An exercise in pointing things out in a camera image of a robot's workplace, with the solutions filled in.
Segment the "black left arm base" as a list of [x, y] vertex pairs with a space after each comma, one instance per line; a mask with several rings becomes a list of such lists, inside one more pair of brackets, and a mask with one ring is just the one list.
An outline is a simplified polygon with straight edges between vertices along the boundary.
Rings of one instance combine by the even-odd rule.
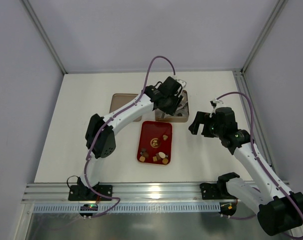
[[100, 184], [97, 183], [94, 185], [92, 188], [98, 192], [100, 196], [96, 193], [94, 193], [90, 188], [85, 186], [80, 177], [75, 176], [77, 178], [77, 181], [75, 184], [70, 185], [69, 184], [69, 179], [66, 181], [66, 185], [69, 189], [68, 193], [68, 200], [69, 201], [111, 201], [111, 197], [113, 194], [113, 186], [112, 185], [107, 185], [107, 184]]

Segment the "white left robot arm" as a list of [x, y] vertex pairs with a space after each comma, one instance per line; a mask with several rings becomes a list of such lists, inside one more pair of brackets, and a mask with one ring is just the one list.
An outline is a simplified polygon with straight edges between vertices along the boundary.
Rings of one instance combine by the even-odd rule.
[[80, 195], [87, 200], [93, 195], [100, 195], [95, 190], [97, 181], [90, 182], [88, 173], [92, 158], [106, 158], [116, 149], [116, 135], [128, 124], [144, 114], [161, 110], [173, 116], [181, 103], [182, 91], [187, 83], [175, 76], [169, 76], [156, 85], [144, 85], [141, 93], [119, 109], [105, 115], [94, 114], [89, 120], [85, 133], [88, 153], [85, 157], [83, 174], [78, 178], [77, 187]]

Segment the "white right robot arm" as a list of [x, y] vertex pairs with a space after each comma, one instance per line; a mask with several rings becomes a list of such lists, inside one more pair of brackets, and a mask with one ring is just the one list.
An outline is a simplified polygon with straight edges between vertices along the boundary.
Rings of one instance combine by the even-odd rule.
[[198, 111], [189, 126], [197, 135], [218, 138], [247, 170], [255, 182], [254, 189], [235, 172], [223, 174], [213, 184], [203, 183], [200, 188], [204, 199], [239, 199], [257, 216], [261, 228], [274, 236], [303, 225], [303, 194], [294, 193], [270, 168], [251, 142], [250, 134], [239, 129], [235, 113], [230, 107], [220, 107], [215, 112]]

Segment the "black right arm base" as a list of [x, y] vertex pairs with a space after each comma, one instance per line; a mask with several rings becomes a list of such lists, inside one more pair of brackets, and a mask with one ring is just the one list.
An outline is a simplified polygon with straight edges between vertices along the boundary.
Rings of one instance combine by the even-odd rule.
[[199, 185], [203, 200], [233, 200], [234, 196], [227, 192], [225, 183], [201, 183]]

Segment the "gold tin lid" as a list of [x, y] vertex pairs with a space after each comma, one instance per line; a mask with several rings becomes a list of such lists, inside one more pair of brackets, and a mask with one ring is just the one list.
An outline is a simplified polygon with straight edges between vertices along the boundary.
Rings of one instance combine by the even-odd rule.
[[112, 96], [109, 112], [112, 113], [132, 101], [138, 94], [115, 93]]

